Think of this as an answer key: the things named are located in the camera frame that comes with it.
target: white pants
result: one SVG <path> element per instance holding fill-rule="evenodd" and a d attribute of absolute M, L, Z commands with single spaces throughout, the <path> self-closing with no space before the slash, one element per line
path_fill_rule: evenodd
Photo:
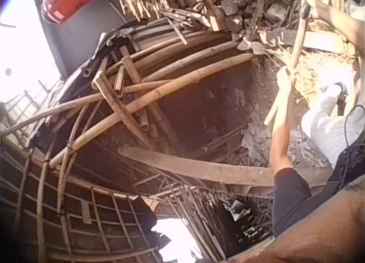
<path fill-rule="evenodd" d="M 356 19 L 365 21 L 365 6 L 348 4 L 347 11 Z M 365 60 L 359 58 L 360 63 L 360 89 L 358 102 L 365 106 Z M 331 85 L 326 92 L 316 99 L 314 105 L 302 118 L 302 128 L 335 168 L 339 154 L 346 149 L 345 140 L 345 116 L 338 116 L 330 119 L 330 115 L 337 103 L 340 94 L 340 87 Z M 361 108 L 356 108 L 349 114 L 346 123 L 346 134 L 348 144 L 351 145 L 364 130 L 365 115 Z"/>

